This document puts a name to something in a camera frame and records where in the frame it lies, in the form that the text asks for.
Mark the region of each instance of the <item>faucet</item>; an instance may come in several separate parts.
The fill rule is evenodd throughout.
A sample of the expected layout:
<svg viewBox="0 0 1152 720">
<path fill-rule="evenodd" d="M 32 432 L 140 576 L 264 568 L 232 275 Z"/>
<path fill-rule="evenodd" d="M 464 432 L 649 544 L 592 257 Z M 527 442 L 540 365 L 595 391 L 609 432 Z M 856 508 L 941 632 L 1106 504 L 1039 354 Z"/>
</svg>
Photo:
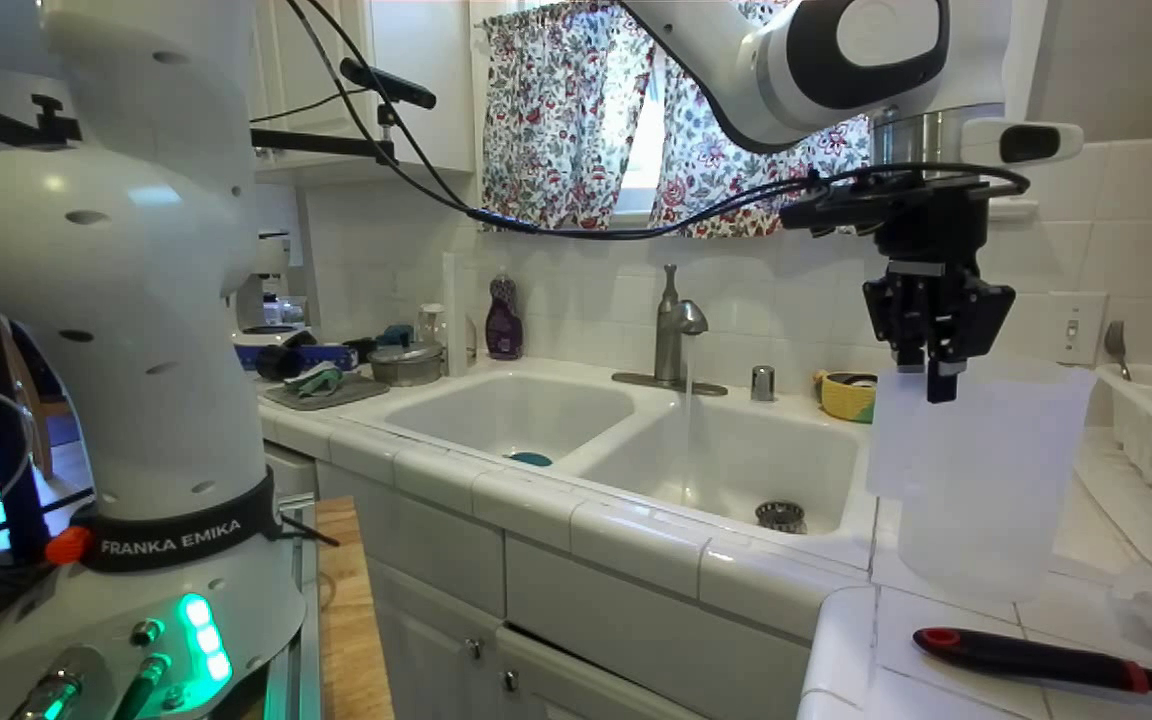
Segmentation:
<svg viewBox="0 0 1152 720">
<path fill-rule="evenodd" d="M 692 382 L 687 380 L 687 354 L 683 354 L 683 335 L 702 335 L 709 321 L 699 304 L 679 299 L 676 291 L 676 263 L 665 263 L 665 291 L 654 304 L 654 371 L 615 371 L 615 382 L 650 382 L 650 388 L 676 388 L 692 396 L 727 396 L 719 382 Z"/>
</svg>

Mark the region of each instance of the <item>red-handled tool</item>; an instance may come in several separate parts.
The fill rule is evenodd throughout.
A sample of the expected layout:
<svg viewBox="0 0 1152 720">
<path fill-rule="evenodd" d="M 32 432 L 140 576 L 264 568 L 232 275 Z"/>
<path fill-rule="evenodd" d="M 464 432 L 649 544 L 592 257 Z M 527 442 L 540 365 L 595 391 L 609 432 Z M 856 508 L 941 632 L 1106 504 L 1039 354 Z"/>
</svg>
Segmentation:
<svg viewBox="0 0 1152 720">
<path fill-rule="evenodd" d="M 1152 669 L 1139 669 L 1119 654 L 1077 650 L 1057 644 L 1033 644 L 973 627 L 918 627 L 911 640 L 941 654 L 945 665 L 987 673 L 987 676 L 1033 676 L 1064 684 L 1096 684 L 1119 692 L 1152 692 Z"/>
</svg>

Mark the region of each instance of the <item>window curtain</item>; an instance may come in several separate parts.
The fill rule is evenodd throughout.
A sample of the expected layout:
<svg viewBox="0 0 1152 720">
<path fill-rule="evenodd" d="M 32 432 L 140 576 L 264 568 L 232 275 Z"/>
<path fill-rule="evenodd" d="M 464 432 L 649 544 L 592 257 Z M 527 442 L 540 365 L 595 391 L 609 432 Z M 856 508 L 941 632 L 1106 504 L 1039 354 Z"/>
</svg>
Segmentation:
<svg viewBox="0 0 1152 720">
<path fill-rule="evenodd" d="M 783 11 L 795 0 L 743 0 L 738 11 L 762 27 L 776 11 Z M 867 165 L 873 137 L 867 119 L 844 119 L 831 123 L 808 139 L 801 139 L 788 151 L 757 155 L 737 146 L 699 84 L 668 54 L 665 64 L 665 165 L 650 205 L 650 224 L 676 224 L 683 216 L 695 216 L 712 208 L 716 198 L 767 183 L 767 178 L 793 178 L 815 166 L 821 176 Z M 687 236 L 695 239 L 737 239 L 737 236 L 773 236 L 778 231 L 778 216 L 773 205 L 746 205 L 738 210 L 692 224 Z"/>
<path fill-rule="evenodd" d="M 643 108 L 654 44 L 609 0 L 483 21 L 487 210 L 542 228 L 613 216 Z"/>
</svg>

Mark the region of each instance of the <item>white sink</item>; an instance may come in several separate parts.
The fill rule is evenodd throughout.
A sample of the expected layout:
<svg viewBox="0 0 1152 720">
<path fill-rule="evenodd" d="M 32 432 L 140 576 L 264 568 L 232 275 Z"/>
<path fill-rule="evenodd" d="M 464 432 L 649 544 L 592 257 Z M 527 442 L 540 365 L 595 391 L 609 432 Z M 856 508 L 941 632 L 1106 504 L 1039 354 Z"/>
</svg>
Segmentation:
<svg viewBox="0 0 1152 720">
<path fill-rule="evenodd" d="M 509 371 L 405 402 L 383 422 L 546 469 L 631 413 L 618 388 Z"/>
<path fill-rule="evenodd" d="M 805 508 L 805 534 L 844 525 L 858 480 L 858 441 L 805 417 L 683 399 L 609 455 L 583 480 L 757 525 L 757 508 Z"/>
</svg>

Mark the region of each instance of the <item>electrical outlet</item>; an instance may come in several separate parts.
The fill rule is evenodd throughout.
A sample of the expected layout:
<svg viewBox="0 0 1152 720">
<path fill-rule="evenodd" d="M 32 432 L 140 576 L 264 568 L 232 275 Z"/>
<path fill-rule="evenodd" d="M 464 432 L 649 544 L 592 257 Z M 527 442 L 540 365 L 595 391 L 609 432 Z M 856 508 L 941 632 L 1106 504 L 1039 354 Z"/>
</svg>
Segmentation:
<svg viewBox="0 0 1152 720">
<path fill-rule="evenodd" d="M 1057 365 L 1093 369 L 1101 351 L 1102 291 L 1052 291 L 1044 340 Z"/>
</svg>

